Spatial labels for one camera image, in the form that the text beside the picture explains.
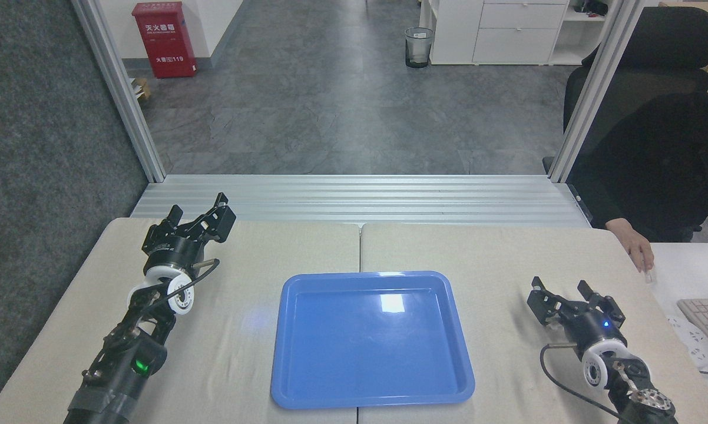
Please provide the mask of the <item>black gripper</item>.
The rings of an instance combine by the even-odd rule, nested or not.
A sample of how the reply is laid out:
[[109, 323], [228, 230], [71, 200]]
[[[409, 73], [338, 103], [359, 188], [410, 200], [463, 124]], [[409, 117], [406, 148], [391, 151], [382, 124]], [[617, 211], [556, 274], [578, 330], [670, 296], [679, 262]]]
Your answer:
[[551, 324], [559, 315], [561, 307], [570, 311], [565, 312], [565, 333], [567, 338], [577, 345], [574, 350], [578, 357], [582, 357], [593, 344], [603, 340], [618, 340], [623, 346], [628, 346], [620, 331], [625, 316], [612, 296], [600, 295], [591, 289], [587, 281], [581, 280], [577, 290], [591, 309], [580, 310], [578, 313], [571, 312], [574, 309], [572, 301], [546, 290], [539, 276], [532, 278], [531, 286], [527, 306], [540, 325]]
[[182, 225], [183, 237], [176, 232], [183, 210], [173, 205], [160, 224], [150, 226], [143, 242], [148, 259], [143, 273], [155, 266], [180, 269], [190, 276], [197, 274], [194, 265], [204, 259], [207, 241], [224, 243], [236, 222], [236, 214], [228, 205], [225, 193], [218, 193], [213, 207], [190, 223]]

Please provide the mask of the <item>person's hand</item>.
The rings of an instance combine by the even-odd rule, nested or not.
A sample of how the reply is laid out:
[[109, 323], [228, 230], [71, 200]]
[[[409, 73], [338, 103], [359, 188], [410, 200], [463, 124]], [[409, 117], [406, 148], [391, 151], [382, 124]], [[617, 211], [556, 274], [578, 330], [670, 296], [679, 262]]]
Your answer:
[[613, 233], [625, 249], [631, 262], [639, 272], [649, 272], [654, 268], [654, 253], [650, 242], [638, 233], [624, 218], [612, 219], [605, 228]]

